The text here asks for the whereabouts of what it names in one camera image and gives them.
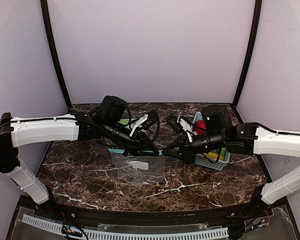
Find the yellow lemon toy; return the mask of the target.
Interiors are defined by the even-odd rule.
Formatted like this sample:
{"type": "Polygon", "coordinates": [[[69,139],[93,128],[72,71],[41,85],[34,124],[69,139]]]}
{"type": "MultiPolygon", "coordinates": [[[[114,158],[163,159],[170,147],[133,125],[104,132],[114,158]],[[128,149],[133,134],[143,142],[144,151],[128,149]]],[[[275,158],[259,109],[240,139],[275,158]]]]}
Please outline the yellow lemon toy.
{"type": "Polygon", "coordinates": [[[218,154],[214,152],[204,153],[203,157],[210,162],[216,162],[218,160],[218,154]]]}

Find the light blue plastic basket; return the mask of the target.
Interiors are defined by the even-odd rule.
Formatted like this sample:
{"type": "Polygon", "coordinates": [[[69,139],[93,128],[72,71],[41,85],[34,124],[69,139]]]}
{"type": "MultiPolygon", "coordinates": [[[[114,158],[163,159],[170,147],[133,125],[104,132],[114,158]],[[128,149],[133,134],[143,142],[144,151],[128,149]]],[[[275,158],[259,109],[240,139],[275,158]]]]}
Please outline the light blue plastic basket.
{"type": "MultiPolygon", "coordinates": [[[[202,114],[199,111],[195,114],[192,123],[193,132],[196,132],[198,135],[207,133],[205,122],[203,120],[202,114]]],[[[224,167],[229,163],[230,155],[231,154],[227,151],[227,149],[223,147],[220,149],[212,150],[209,153],[197,154],[195,163],[205,168],[222,171],[224,167]]]]}

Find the red round fruit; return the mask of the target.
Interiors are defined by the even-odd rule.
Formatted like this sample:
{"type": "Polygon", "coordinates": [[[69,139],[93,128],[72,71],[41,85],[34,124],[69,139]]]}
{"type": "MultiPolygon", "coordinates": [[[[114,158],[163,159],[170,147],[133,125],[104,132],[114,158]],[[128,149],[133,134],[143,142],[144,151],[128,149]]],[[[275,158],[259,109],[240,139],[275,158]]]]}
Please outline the red round fruit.
{"type": "Polygon", "coordinates": [[[199,120],[195,124],[195,131],[197,132],[198,135],[207,133],[207,127],[204,120],[199,120]]]}

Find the left black frame post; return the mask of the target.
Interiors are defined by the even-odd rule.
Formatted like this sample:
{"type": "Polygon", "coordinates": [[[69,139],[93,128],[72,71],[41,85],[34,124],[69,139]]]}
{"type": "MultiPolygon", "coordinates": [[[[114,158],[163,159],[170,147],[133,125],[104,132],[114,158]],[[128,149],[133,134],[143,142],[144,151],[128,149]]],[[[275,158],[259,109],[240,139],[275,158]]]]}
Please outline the left black frame post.
{"type": "Polygon", "coordinates": [[[67,86],[66,86],[65,78],[64,78],[64,75],[63,75],[63,71],[62,71],[62,68],[61,68],[61,63],[60,63],[58,52],[57,52],[57,47],[56,47],[53,28],[52,28],[52,21],[51,21],[51,17],[50,17],[48,1],[47,0],[41,0],[40,1],[40,6],[41,6],[41,13],[42,13],[42,19],[43,19],[46,39],[47,39],[47,42],[48,42],[50,56],[51,56],[54,71],[55,71],[55,74],[56,74],[56,77],[57,77],[58,85],[60,87],[65,105],[66,105],[67,109],[70,109],[73,104],[72,104],[70,94],[69,94],[67,86]]]}

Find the black frame post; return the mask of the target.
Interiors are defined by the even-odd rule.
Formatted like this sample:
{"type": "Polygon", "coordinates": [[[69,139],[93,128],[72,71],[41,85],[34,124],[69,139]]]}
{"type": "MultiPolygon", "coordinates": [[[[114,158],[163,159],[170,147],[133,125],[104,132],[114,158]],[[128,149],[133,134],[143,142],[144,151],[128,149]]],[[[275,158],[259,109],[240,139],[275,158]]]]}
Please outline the black frame post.
{"type": "Polygon", "coordinates": [[[257,38],[257,33],[258,33],[258,28],[259,28],[259,22],[260,22],[260,16],[261,16],[261,10],[262,10],[262,0],[255,0],[254,1],[254,9],[253,9],[253,16],[252,16],[252,22],[251,22],[251,28],[250,28],[250,33],[249,33],[249,39],[247,43],[247,48],[246,48],[246,53],[244,57],[244,61],[242,64],[242,69],[241,73],[239,76],[237,88],[234,94],[234,98],[232,101],[232,105],[234,108],[238,107],[243,88],[246,82],[246,78],[248,75],[254,47],[255,47],[255,42],[257,38]]]}
{"type": "Polygon", "coordinates": [[[73,104],[72,104],[70,94],[69,94],[67,86],[66,86],[65,78],[64,78],[64,75],[63,75],[63,71],[62,71],[62,68],[61,68],[61,63],[60,63],[58,52],[57,52],[57,47],[56,47],[53,28],[52,28],[52,21],[51,21],[51,17],[50,17],[48,1],[47,0],[41,0],[40,1],[40,6],[41,6],[41,13],[42,13],[42,19],[43,19],[46,39],[47,39],[47,42],[48,42],[50,56],[51,56],[54,71],[55,71],[55,74],[56,74],[56,77],[57,77],[58,85],[60,87],[65,105],[66,105],[67,109],[70,109],[73,104]]]}

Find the clear zip bag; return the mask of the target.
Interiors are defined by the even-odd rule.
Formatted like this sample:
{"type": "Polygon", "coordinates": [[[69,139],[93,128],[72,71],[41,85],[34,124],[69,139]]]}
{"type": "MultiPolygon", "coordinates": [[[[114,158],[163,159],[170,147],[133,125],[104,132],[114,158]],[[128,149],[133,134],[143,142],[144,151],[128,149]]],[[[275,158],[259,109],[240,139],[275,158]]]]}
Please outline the clear zip bag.
{"type": "Polygon", "coordinates": [[[158,155],[124,156],[122,149],[108,149],[111,163],[117,170],[117,177],[127,184],[157,184],[164,180],[166,158],[160,151],[158,155]]]}
{"type": "Polygon", "coordinates": [[[125,118],[125,119],[121,119],[119,121],[120,124],[124,125],[124,126],[128,126],[130,123],[132,123],[134,120],[136,120],[135,118],[129,119],[129,118],[125,118]]]}

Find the green bumpy cucumber toy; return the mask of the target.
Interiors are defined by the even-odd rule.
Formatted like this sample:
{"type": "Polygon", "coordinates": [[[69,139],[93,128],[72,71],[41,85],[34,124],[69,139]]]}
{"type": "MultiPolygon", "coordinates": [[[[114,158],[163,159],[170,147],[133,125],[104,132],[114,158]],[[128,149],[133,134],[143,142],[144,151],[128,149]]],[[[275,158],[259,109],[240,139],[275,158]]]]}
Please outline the green bumpy cucumber toy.
{"type": "Polygon", "coordinates": [[[227,149],[225,147],[222,147],[222,148],[219,149],[218,153],[219,153],[219,159],[221,161],[223,161],[225,159],[225,155],[227,153],[227,149]]]}

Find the green apple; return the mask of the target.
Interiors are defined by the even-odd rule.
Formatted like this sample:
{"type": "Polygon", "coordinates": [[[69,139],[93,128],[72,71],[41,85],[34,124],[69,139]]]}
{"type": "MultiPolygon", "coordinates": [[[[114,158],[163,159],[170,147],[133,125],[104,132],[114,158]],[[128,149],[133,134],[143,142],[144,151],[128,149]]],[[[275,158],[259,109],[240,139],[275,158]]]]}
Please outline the green apple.
{"type": "Polygon", "coordinates": [[[124,126],[127,126],[129,124],[129,120],[128,119],[122,119],[120,121],[120,124],[124,125],[124,126]]]}

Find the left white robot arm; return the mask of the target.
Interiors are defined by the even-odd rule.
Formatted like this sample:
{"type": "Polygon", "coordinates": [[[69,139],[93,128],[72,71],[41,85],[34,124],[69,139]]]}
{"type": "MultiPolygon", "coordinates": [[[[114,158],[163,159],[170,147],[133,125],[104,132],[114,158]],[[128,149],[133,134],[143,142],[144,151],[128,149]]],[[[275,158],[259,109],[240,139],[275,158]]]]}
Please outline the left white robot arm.
{"type": "Polygon", "coordinates": [[[150,111],[127,124],[120,122],[129,112],[126,101],[107,95],[100,106],[89,112],[60,116],[21,118],[6,112],[0,118],[0,173],[13,180],[37,205],[53,202],[53,194],[19,159],[19,147],[55,142],[109,139],[124,148],[125,156],[157,156],[154,141],[159,133],[149,138],[146,130],[160,126],[159,115],[150,111]]]}

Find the right black frame post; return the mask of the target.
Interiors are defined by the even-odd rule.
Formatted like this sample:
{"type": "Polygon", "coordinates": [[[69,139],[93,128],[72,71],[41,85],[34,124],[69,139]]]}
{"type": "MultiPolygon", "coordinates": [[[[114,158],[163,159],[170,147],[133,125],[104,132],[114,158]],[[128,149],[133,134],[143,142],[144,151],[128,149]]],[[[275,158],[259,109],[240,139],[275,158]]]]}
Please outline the right black frame post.
{"type": "Polygon", "coordinates": [[[260,16],[261,16],[261,10],[262,10],[262,0],[255,0],[254,1],[254,9],[253,9],[253,16],[252,16],[252,22],[251,22],[251,28],[250,28],[250,33],[249,33],[249,39],[247,43],[247,48],[246,48],[246,53],[244,57],[244,61],[242,64],[242,69],[241,73],[239,76],[237,88],[234,94],[234,98],[232,101],[232,105],[234,108],[238,107],[243,88],[246,82],[246,78],[248,75],[254,47],[255,47],[255,42],[257,38],[257,33],[258,33],[258,28],[259,28],[259,22],[260,22],[260,16]]]}

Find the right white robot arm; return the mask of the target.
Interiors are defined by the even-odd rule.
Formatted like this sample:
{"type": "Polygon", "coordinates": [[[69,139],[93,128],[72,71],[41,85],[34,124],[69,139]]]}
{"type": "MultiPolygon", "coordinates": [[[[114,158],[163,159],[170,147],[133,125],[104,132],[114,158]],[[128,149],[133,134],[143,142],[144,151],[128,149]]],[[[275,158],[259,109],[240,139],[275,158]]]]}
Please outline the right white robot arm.
{"type": "MultiPolygon", "coordinates": [[[[169,156],[193,163],[197,154],[225,148],[242,155],[282,155],[300,158],[300,132],[274,130],[260,123],[233,125],[228,109],[212,104],[201,110],[205,127],[194,134],[196,126],[184,116],[168,116],[166,122],[179,134],[163,151],[169,156]]],[[[250,202],[271,205],[300,190],[300,165],[281,178],[255,188],[250,202]]]]}

